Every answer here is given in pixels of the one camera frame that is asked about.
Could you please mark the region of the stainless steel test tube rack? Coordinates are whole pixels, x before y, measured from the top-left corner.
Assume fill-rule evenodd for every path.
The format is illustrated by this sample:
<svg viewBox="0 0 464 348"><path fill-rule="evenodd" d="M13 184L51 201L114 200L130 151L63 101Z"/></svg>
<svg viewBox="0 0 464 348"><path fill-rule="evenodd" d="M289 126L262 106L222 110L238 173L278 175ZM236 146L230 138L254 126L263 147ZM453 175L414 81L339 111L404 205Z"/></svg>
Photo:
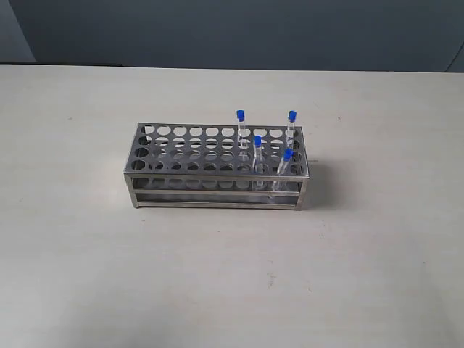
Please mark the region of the stainless steel test tube rack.
<svg viewBox="0 0 464 348"><path fill-rule="evenodd" d="M235 125L139 123L124 168L139 207L299 210L310 179L305 138L295 128L286 174L276 173L286 150L283 126L248 125L247 161L239 159ZM254 171L254 136L262 138L264 173ZM274 181L283 181L273 191Z"/></svg>

